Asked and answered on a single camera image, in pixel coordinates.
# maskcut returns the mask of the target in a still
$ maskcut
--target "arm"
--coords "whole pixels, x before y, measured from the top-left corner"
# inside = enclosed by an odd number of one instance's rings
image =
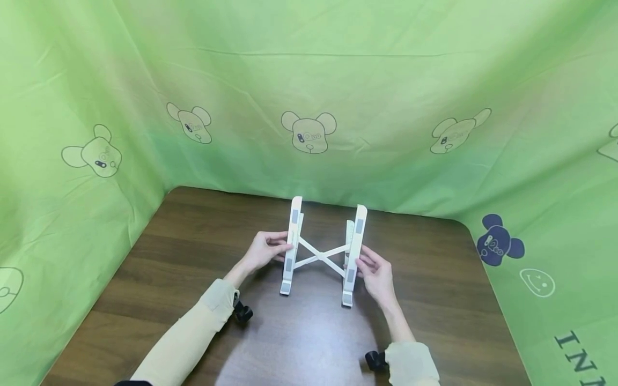
[[[286,244],[286,236],[287,232],[258,232],[234,268],[222,280],[215,280],[197,304],[154,345],[131,381],[145,381],[152,386],[180,386],[232,314],[234,295],[238,295],[242,282],[292,247]]]
[[[357,259],[367,292],[382,309],[391,333],[392,343],[386,349],[386,362],[393,386],[439,386],[440,380],[429,348],[416,341],[392,284],[391,263],[363,245]]]

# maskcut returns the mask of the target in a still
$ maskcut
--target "black letters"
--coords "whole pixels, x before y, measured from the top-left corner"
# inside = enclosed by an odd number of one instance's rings
[[[577,338],[577,335],[575,334],[575,332],[573,330],[571,330],[571,335],[569,335],[568,337],[565,337],[565,338],[562,338],[562,339],[558,339],[557,337],[554,337],[554,339],[556,339],[556,342],[558,342],[558,345],[560,346],[560,348],[563,348],[562,346],[565,343],[572,342],[574,340],[577,343],[580,343],[579,339]]]
[[[580,383],[582,384],[581,386],[605,386],[605,378],[601,377],[601,379],[599,380],[594,380],[592,382],[586,382],[584,383],[584,381],[580,381]]]
[[[565,356],[567,357],[569,362],[571,362],[571,361],[573,361],[573,359],[577,358],[577,364],[575,365],[575,372],[580,372],[580,371],[590,370],[590,369],[595,369],[596,370],[596,365],[595,365],[595,363],[593,361],[590,361],[589,365],[583,366],[583,363],[588,358],[588,353],[584,349],[582,349],[581,353],[577,353],[577,354],[574,354],[574,355],[565,355]]]

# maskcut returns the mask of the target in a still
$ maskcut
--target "navy bear print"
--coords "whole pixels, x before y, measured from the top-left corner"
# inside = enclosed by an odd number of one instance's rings
[[[483,217],[483,226],[487,233],[476,243],[476,249],[485,264],[497,267],[502,264],[504,255],[519,259],[525,252],[523,241],[511,238],[510,233],[502,226],[502,219],[497,214]]]

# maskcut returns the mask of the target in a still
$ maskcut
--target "green curtain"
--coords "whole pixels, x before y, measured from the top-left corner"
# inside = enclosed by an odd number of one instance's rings
[[[533,384],[618,379],[618,3],[0,2],[0,379],[167,191],[463,222]]]

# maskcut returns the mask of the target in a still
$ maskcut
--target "beige sleeve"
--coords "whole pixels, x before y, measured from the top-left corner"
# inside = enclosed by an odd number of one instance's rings
[[[394,342],[385,351],[392,386],[440,386],[429,348],[418,342]]]
[[[237,293],[230,282],[217,279],[152,347],[131,380],[153,386],[182,385],[232,314]]]

